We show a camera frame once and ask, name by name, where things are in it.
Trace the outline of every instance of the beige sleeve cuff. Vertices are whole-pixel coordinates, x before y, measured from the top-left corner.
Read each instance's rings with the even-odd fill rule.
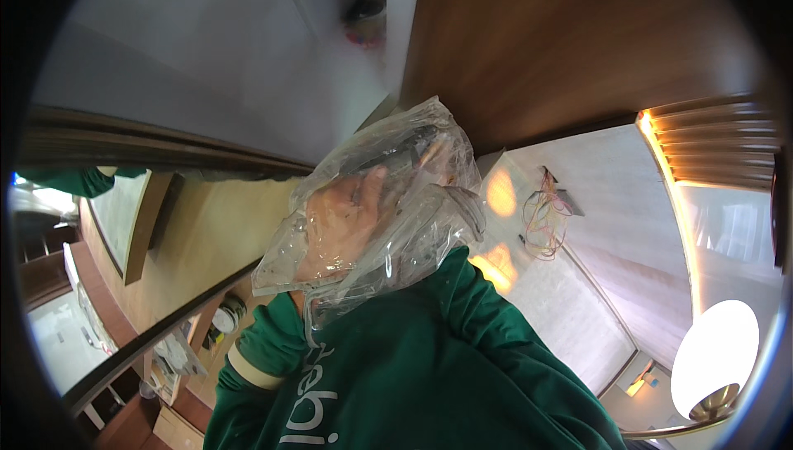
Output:
[[[253,367],[250,362],[245,360],[245,357],[240,353],[240,349],[237,348],[239,342],[240,339],[237,338],[232,347],[228,350],[228,362],[232,365],[234,370],[237,371],[237,374],[259,388],[264,388],[265,390],[275,390],[278,388],[281,383],[283,383],[284,379],[268,375],[256,367]]]

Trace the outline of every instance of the colorful wires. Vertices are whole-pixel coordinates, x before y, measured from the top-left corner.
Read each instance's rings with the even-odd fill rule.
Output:
[[[572,207],[557,195],[553,176],[546,169],[540,189],[523,203],[523,246],[537,260],[553,260],[565,241],[570,216]]]

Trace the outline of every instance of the hand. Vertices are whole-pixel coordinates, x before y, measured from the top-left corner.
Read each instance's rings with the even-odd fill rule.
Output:
[[[295,280],[326,278],[352,268],[378,223],[387,171],[378,166],[366,176],[339,177],[311,195],[305,214],[309,252]]]

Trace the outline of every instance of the green hoodie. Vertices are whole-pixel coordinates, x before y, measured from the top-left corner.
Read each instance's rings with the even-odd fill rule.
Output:
[[[332,322],[311,351],[287,294],[257,307],[234,355],[283,384],[254,386],[227,357],[204,448],[625,448],[467,257],[457,248],[422,282]]]

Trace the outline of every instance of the plastic bag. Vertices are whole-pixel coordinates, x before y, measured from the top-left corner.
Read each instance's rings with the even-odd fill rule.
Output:
[[[374,123],[293,191],[253,294],[305,291],[311,343],[333,318],[430,275],[458,243],[481,240],[480,184],[471,144],[437,97]]]

